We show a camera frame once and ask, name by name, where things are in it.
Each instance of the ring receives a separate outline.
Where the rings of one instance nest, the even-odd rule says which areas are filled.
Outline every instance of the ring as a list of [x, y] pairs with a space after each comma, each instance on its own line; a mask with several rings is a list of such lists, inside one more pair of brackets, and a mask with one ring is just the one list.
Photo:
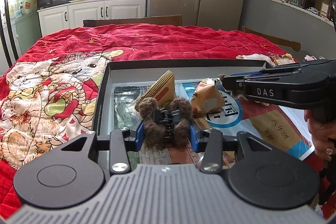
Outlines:
[[334, 153], [334, 151], [331, 148], [328, 148], [325, 152], [327, 153], [328, 156], [331, 156]]

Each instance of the red blanket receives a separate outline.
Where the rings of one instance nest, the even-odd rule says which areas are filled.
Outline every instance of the red blanket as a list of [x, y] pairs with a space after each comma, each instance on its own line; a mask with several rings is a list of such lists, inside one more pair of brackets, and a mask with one ring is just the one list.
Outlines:
[[21, 206], [17, 169], [89, 130], [107, 62], [268, 52], [285, 53], [253, 34], [195, 26], [108, 25], [43, 37], [0, 79], [0, 215]]

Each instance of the cabinet door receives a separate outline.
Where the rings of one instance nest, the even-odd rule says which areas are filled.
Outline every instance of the cabinet door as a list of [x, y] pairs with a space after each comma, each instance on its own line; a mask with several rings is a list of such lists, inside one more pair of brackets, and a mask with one ring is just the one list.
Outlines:
[[146, 16], [146, 0], [106, 0], [106, 19]]
[[42, 36], [70, 28], [68, 6], [39, 11]]
[[68, 9], [71, 28], [83, 27], [85, 19], [105, 19], [104, 1], [72, 4]]

